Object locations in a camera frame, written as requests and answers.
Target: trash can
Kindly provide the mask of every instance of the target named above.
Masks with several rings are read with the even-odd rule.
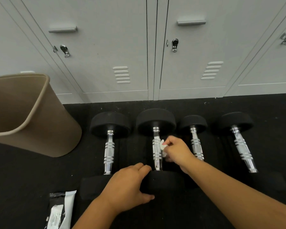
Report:
[[[0,143],[50,157],[70,152],[81,128],[58,100],[44,74],[0,77]]]

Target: dumbbell handle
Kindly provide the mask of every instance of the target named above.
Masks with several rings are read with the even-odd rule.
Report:
[[[258,171],[255,167],[253,157],[250,153],[250,150],[249,150],[244,138],[240,134],[239,128],[237,126],[233,125],[231,127],[231,130],[235,136],[234,143],[236,145],[236,148],[240,154],[240,157],[246,163],[246,166],[247,166],[249,172],[250,173],[257,173]]]
[[[104,174],[111,174],[113,158],[114,158],[114,142],[113,142],[113,130],[107,131],[107,142],[105,144],[104,155]]]
[[[153,160],[155,164],[155,170],[162,170],[162,151],[160,148],[160,129],[159,127],[153,127]]]
[[[191,130],[191,134],[192,134],[191,144],[192,144],[193,154],[199,160],[203,161],[204,157],[203,157],[203,152],[202,152],[200,140],[197,136],[197,130],[196,130],[195,126],[191,126],[190,130]]]

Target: black floor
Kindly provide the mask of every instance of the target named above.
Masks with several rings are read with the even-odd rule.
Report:
[[[0,229],[43,228],[47,216],[48,194],[78,190],[83,177],[103,171],[104,139],[88,131],[91,118],[103,111],[121,112],[135,122],[144,109],[164,108],[176,121],[190,114],[202,115],[212,123],[224,113],[243,111],[251,115],[255,127],[243,133],[255,163],[260,170],[280,171],[286,180],[286,94],[233,96],[217,99],[164,100],[120,103],[65,105],[80,123],[83,136],[69,154],[50,158],[30,151],[0,144]],[[243,170],[237,151],[227,146],[226,138],[210,129],[199,135],[205,161],[238,178]],[[152,165],[151,138],[133,132],[129,138],[116,141],[114,170],[137,162]],[[165,169],[178,170],[172,164]],[[199,188],[187,180],[189,189],[173,196],[156,196],[151,203],[119,215],[112,228],[233,228],[216,206]],[[286,191],[272,193],[286,204]],[[76,196],[72,225],[86,203]]]

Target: person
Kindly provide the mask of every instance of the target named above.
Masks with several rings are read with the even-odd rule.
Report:
[[[285,204],[197,159],[182,139],[169,136],[166,144],[167,161],[178,164],[236,229],[286,229]],[[119,213],[153,200],[153,195],[140,192],[141,181],[151,170],[138,163],[116,172],[73,229],[107,229]]]

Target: forearm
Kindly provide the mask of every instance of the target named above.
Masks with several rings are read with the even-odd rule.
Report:
[[[286,228],[286,205],[196,158],[184,167],[237,229]]]
[[[97,197],[77,223],[73,229],[108,229],[117,216],[115,210],[109,203],[100,197]]]

